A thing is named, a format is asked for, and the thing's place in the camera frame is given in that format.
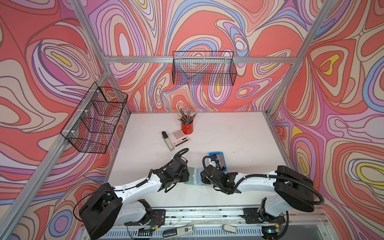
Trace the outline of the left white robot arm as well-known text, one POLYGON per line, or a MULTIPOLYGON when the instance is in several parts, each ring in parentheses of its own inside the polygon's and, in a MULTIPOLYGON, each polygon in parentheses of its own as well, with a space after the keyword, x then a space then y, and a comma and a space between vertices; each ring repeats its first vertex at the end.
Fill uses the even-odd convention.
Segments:
POLYGON ((187 182, 187 163, 184 157, 174 156, 165 166, 150 170, 143 179, 115 187, 109 183, 101 185, 79 209, 80 220, 89 237, 97 240, 114 225, 150 221, 152 209, 143 197, 162 190, 168 192, 177 183, 187 182))

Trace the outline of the green card holder wallet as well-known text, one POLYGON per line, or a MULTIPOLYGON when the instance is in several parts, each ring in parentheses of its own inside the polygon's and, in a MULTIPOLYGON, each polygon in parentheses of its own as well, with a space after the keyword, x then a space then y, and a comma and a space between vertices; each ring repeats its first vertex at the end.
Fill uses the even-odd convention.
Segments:
POLYGON ((207 178, 202 178, 204 168, 190 168, 188 167, 189 179, 185 183, 187 185, 208 186, 211 185, 207 178))

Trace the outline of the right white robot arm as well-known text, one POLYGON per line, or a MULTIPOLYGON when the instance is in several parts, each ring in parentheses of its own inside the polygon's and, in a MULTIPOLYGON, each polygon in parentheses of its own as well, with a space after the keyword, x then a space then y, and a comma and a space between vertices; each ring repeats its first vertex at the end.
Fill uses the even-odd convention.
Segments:
POLYGON ((225 195, 242 194, 249 191, 275 193, 263 198, 260 207, 244 209, 242 216, 249 223, 282 223, 283 214, 291 209, 312 213, 316 205, 325 202, 314 189, 311 179, 286 167, 278 166, 268 174, 223 173, 212 165, 203 167, 202 182, 211 184, 214 190, 225 195))

